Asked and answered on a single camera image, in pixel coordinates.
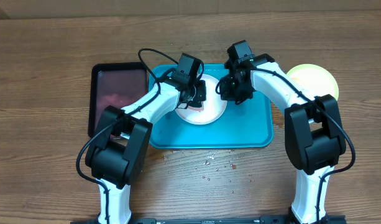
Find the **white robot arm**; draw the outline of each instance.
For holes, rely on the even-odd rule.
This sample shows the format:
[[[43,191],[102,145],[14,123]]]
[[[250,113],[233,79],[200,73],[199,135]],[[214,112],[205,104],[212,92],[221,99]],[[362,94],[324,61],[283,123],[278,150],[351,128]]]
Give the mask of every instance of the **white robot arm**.
[[[330,95],[316,96],[299,86],[284,74],[272,57],[267,54],[255,56],[244,40],[233,44],[227,53],[229,60],[225,67],[231,74],[221,79],[221,98],[239,104],[251,98],[253,91],[259,91],[285,115],[285,148],[297,168],[292,217],[296,223],[315,223],[320,177],[334,170],[338,157],[345,152],[345,142],[314,104],[324,108],[341,126],[336,100]],[[309,124],[315,121],[322,122],[323,127],[311,131]],[[326,215],[327,185],[328,177],[321,188],[319,219]]]
[[[201,106],[206,99],[205,82],[198,73],[202,62],[187,54],[182,54],[178,66],[141,99],[119,110],[107,107],[101,115],[96,133],[108,124],[123,118],[118,127],[90,145],[85,163],[91,167],[92,175],[104,184],[99,185],[101,196],[100,224],[127,224],[131,219],[129,209],[130,185],[135,181],[143,166],[145,151],[149,144],[151,127],[162,116],[177,108],[180,103],[193,107]],[[128,139],[126,147],[109,141],[110,134]]]
[[[137,119],[146,119],[146,121],[155,124],[162,116],[170,111],[175,110],[180,102],[180,92],[172,85],[167,83],[160,83],[161,90],[159,96],[149,103],[145,108],[132,116]],[[138,106],[143,105],[146,101],[150,100],[158,91],[157,84],[141,99],[135,103],[121,108],[124,111],[134,111]],[[126,139],[130,138],[129,134],[121,133],[121,137]],[[131,219],[131,210],[129,208],[129,193],[130,185],[125,185],[122,189],[116,187],[111,182],[100,179],[104,182],[109,189],[109,224],[127,224]],[[104,189],[99,186],[101,197],[101,213],[98,217],[100,224],[107,224],[106,217],[106,197]]]
[[[278,63],[267,62],[257,66],[270,71],[275,71],[282,77],[286,78],[293,86],[300,90],[310,100],[314,100],[316,95],[310,93],[307,89],[299,86],[291,78],[285,75],[280,69]],[[251,71],[251,84],[252,87],[263,93],[269,98],[272,103],[284,114],[286,108],[294,104],[303,105],[307,103],[306,100],[300,98],[282,79],[269,73]],[[291,205],[291,210],[300,223],[314,223],[316,222],[316,200],[318,195],[318,186],[320,178],[323,174],[334,170],[334,166],[326,166],[308,175],[303,170],[296,170],[296,190],[295,199]],[[324,217],[326,211],[324,209],[324,200],[326,197],[328,186],[328,177],[323,184],[320,200],[320,213],[319,217]]]

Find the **black cable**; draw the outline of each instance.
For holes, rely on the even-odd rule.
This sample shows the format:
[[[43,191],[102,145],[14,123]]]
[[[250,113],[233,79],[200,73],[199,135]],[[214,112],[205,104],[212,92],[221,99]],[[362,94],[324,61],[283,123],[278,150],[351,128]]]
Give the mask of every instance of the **black cable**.
[[[221,80],[222,80],[222,78],[218,81],[218,83],[216,84],[216,87],[215,87],[215,93],[218,95],[221,94],[221,92],[218,92],[218,88],[221,86]]]
[[[175,71],[176,69],[174,67],[172,68],[169,68],[167,71],[165,71],[160,77],[157,78],[157,80],[154,81],[154,83],[157,83],[157,82],[164,82],[165,78],[173,71]]]
[[[143,61],[142,59],[142,56],[140,56],[140,53],[142,51],[151,51],[151,52],[155,52],[155,53],[158,53],[160,55],[163,55],[164,57],[170,59],[171,61],[175,62],[176,64],[178,64],[178,62],[171,58],[170,56],[166,55],[165,53],[161,52],[161,51],[158,51],[158,50],[155,50],[155,49],[140,49],[138,51],[138,57],[139,57],[139,60],[140,62],[142,63],[142,65],[146,68],[147,71],[149,71],[150,75],[154,78],[154,80],[158,80],[157,77],[154,75],[153,71],[146,65],[146,63]],[[130,113],[128,113],[129,116],[139,112],[142,108],[144,108],[145,106],[147,106],[149,103],[151,103],[152,101],[154,101],[160,94],[161,92],[161,86],[160,86],[160,83],[157,81],[157,86],[158,86],[158,90],[157,92],[155,93],[155,95],[153,97],[151,97],[151,99],[149,99],[148,101],[146,101],[143,105],[140,105],[138,106],[138,108],[136,108],[135,110],[131,111]]]
[[[90,144],[99,136],[101,135],[102,133],[104,133],[107,129],[111,128],[111,126],[114,126],[116,125],[118,122],[122,121],[124,119],[124,117],[120,118],[120,119],[117,119],[115,122],[109,124],[108,126],[106,126],[102,131],[98,132],[97,134],[95,134],[90,140],[88,140],[88,142],[82,147],[81,151],[78,153],[78,156],[77,156],[77,160],[76,160],[76,170],[77,170],[77,173],[78,175],[80,175],[80,177],[84,178],[85,180],[88,180],[92,183],[95,183],[95,184],[99,184],[100,186],[102,186],[102,188],[104,189],[104,193],[106,194],[106,217],[105,217],[105,220],[107,222],[107,224],[109,224],[109,189],[108,187],[106,186],[106,184],[104,184],[103,182],[101,181],[98,181],[96,179],[93,179],[91,177],[88,177],[87,175],[85,175],[84,173],[82,173],[81,169],[80,169],[80,161],[81,161],[81,157],[83,156],[86,148],[88,148],[88,146],[90,146]]]
[[[283,80],[289,87],[291,87],[291,89],[294,90],[294,92],[296,94],[298,94],[298,96],[302,97],[304,100],[306,100],[307,102],[309,102],[313,106],[315,106],[317,108],[317,110],[319,110],[320,113],[323,116],[325,116],[327,119],[329,119],[330,122],[332,122],[335,125],[335,127],[338,128],[339,132],[341,132],[341,134],[344,136],[345,140],[347,141],[347,143],[349,145],[349,148],[351,149],[352,159],[351,159],[351,162],[347,166],[345,166],[345,167],[343,167],[341,169],[338,169],[338,170],[330,171],[330,172],[324,174],[322,177],[320,177],[319,189],[318,189],[318,195],[317,195],[317,203],[316,203],[316,218],[317,218],[316,222],[317,222],[317,224],[319,224],[320,223],[320,220],[319,220],[319,211],[320,211],[320,208],[319,208],[319,206],[320,206],[321,191],[323,189],[323,182],[325,181],[325,178],[327,176],[329,176],[331,174],[337,174],[337,173],[340,173],[340,172],[347,171],[348,169],[350,169],[354,165],[355,160],[356,160],[356,151],[354,149],[353,143],[352,143],[350,137],[346,134],[345,130],[342,127],[340,127],[340,125],[337,122],[335,122],[335,120],[332,117],[330,117],[330,115],[328,115],[325,110],[323,110],[314,101],[310,100],[304,94],[302,94],[301,91],[296,89],[296,87],[294,85],[292,85],[292,83],[290,81],[288,81],[286,78],[284,78],[282,75],[279,75],[277,72],[273,72],[273,71],[266,70],[266,69],[261,69],[261,68],[256,68],[256,67],[254,67],[252,70],[254,70],[254,71],[260,71],[260,72],[266,72],[266,73],[275,75],[275,76],[279,77],[281,80]]]
[[[203,76],[204,74],[204,62],[202,60],[200,60],[200,64],[201,64],[201,68],[203,69],[200,73],[200,75],[197,77],[197,81],[200,81],[201,80],[201,77]]]

